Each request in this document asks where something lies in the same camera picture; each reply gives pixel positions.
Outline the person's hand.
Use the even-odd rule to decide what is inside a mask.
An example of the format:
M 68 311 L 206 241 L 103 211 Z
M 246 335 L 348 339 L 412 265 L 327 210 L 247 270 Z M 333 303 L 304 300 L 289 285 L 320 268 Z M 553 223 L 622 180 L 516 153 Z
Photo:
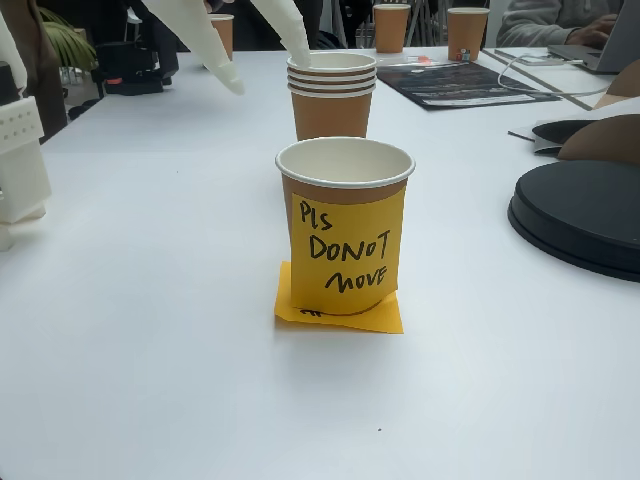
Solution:
M 616 14 L 602 16 L 586 27 L 572 31 L 565 44 L 601 49 L 608 41 L 616 20 Z

